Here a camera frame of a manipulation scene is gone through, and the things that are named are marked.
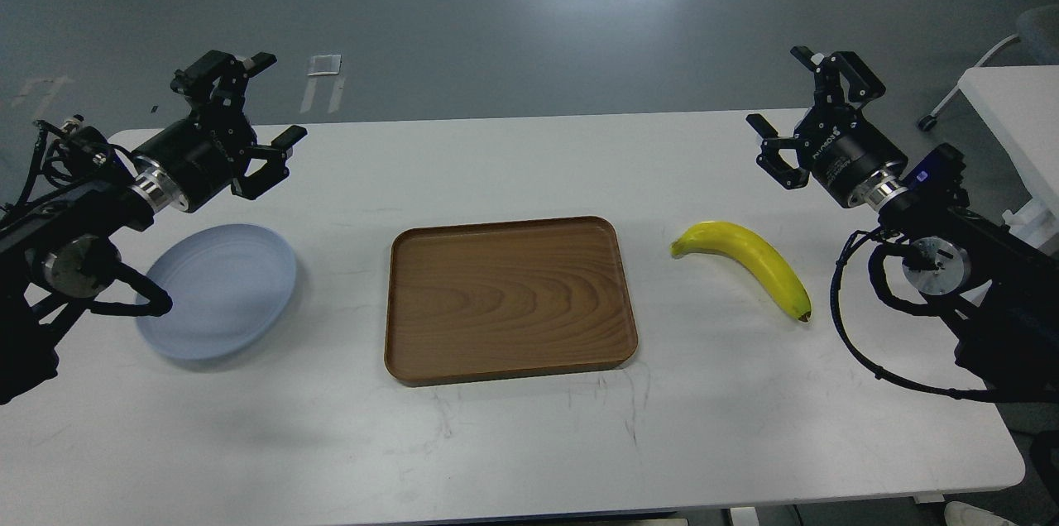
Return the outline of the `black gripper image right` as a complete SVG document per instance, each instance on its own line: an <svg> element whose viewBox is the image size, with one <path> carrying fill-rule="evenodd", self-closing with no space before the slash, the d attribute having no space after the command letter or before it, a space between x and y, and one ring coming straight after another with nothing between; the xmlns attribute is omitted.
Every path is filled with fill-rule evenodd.
<svg viewBox="0 0 1059 526"><path fill-rule="evenodd" d="M802 189L811 175L843 208L863 203L863 183L880 171L903 173L908 157L862 115L870 101L886 93L884 81L852 51L816 54L794 46L790 54L813 76L813 103L793 137L778 130L761 114L744 116L761 138L756 163L784 189ZM790 165L782 152L798 153Z"/></svg>

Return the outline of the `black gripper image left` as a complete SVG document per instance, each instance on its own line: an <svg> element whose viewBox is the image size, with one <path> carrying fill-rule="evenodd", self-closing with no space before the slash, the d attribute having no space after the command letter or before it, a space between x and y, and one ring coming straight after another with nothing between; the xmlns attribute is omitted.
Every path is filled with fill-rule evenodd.
<svg viewBox="0 0 1059 526"><path fill-rule="evenodd" d="M276 62L268 52L238 58L210 50L175 71L170 90L189 104L189 115L132 151L137 170L159 170L175 186L170 206L197 212L230 186L236 197L257 199L288 178L287 163L306 127L290 126L268 145L253 144L243 111L250 79Z"/></svg>

